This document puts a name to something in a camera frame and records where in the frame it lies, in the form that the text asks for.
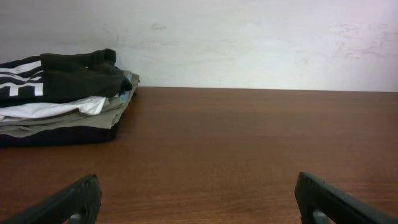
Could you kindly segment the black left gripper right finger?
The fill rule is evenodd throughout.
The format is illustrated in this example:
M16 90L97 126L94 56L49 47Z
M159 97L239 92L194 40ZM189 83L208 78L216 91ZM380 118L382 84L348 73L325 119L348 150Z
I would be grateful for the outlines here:
M396 218L373 209L308 172L299 173L294 194L302 224L397 224Z

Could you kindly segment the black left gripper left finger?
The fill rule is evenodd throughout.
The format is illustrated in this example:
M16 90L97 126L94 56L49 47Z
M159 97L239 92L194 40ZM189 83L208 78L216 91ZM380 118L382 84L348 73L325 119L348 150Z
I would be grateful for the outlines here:
M95 224L101 196L97 175L89 174L1 224Z

